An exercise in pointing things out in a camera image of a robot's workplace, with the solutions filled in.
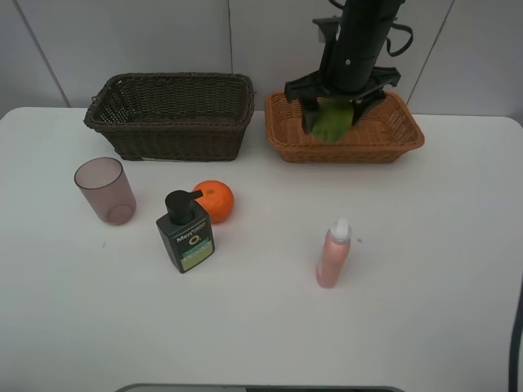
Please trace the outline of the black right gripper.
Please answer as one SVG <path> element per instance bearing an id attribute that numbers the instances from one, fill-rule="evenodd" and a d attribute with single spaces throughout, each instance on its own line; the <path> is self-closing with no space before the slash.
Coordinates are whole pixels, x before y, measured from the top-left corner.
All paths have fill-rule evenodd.
<path id="1" fill-rule="evenodd" d="M 349 91 L 345 87 L 323 80 L 315 71 L 291 82 L 286 82 L 284 94 L 287 101 L 301 100 L 302 128 L 312 133 L 320 116 L 320 105 L 316 98 L 354 100 L 352 126 L 355 126 L 370 110 L 380 105 L 387 97 L 385 86 L 396 87 L 400 81 L 399 71 L 392 67 L 374 67 L 361 89 Z"/>

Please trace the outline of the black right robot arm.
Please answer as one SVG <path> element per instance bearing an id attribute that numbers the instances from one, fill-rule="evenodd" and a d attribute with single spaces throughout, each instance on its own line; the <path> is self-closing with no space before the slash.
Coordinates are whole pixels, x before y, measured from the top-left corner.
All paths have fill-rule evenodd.
<path id="1" fill-rule="evenodd" d="M 340 16 L 314 19 L 324 39 L 320 67 L 313 73 L 286 82 L 287 101 L 298 101 L 302 126 L 311 134 L 320 118 L 320 101 L 352 104 L 356 125 L 386 98 L 384 87 L 395 87 L 401 75 L 394 67 L 377 67 L 383 47 L 391 57 L 405 53 L 413 43 L 413 30 L 396 22 L 403 0 L 332 1 Z"/>

